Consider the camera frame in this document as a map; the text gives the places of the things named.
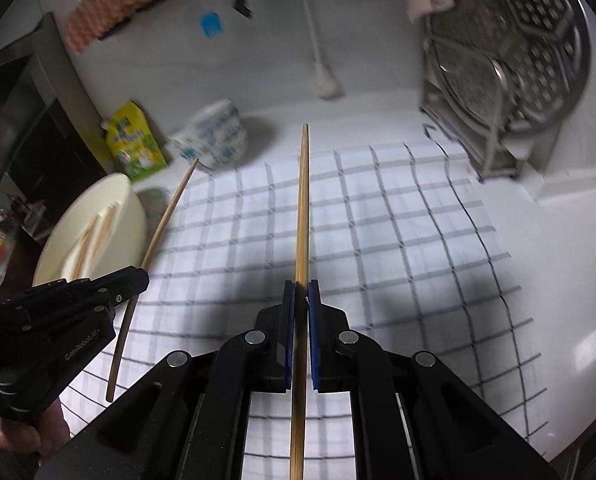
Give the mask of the person's left hand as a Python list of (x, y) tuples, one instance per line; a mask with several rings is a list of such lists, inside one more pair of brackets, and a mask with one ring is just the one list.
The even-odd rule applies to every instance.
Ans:
[(40, 416), (36, 426), (12, 422), (0, 416), (0, 450), (36, 453), (42, 466), (70, 440), (62, 404), (55, 400)]

